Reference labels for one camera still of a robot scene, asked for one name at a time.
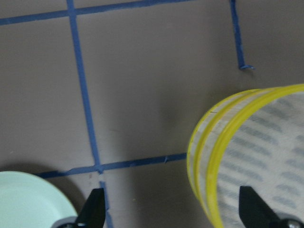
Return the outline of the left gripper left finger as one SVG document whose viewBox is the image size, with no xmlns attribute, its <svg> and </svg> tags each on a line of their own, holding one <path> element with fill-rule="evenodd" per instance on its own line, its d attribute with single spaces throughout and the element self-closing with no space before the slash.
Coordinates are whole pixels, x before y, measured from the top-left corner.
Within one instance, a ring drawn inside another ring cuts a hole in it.
<svg viewBox="0 0 304 228">
<path fill-rule="evenodd" d="M 74 222 L 60 225 L 61 228 L 102 228 L 105 223 L 105 191 L 93 189 Z"/>
</svg>

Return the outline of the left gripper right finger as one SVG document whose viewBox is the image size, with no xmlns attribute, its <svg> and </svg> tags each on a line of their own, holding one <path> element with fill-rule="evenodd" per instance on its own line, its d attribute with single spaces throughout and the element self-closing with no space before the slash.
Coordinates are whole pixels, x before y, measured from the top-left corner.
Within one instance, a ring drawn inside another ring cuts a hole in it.
<svg viewBox="0 0 304 228">
<path fill-rule="evenodd" d="M 279 216 L 250 186 L 239 187 L 238 214 L 246 228 L 302 228 L 295 217 Z"/>
</svg>

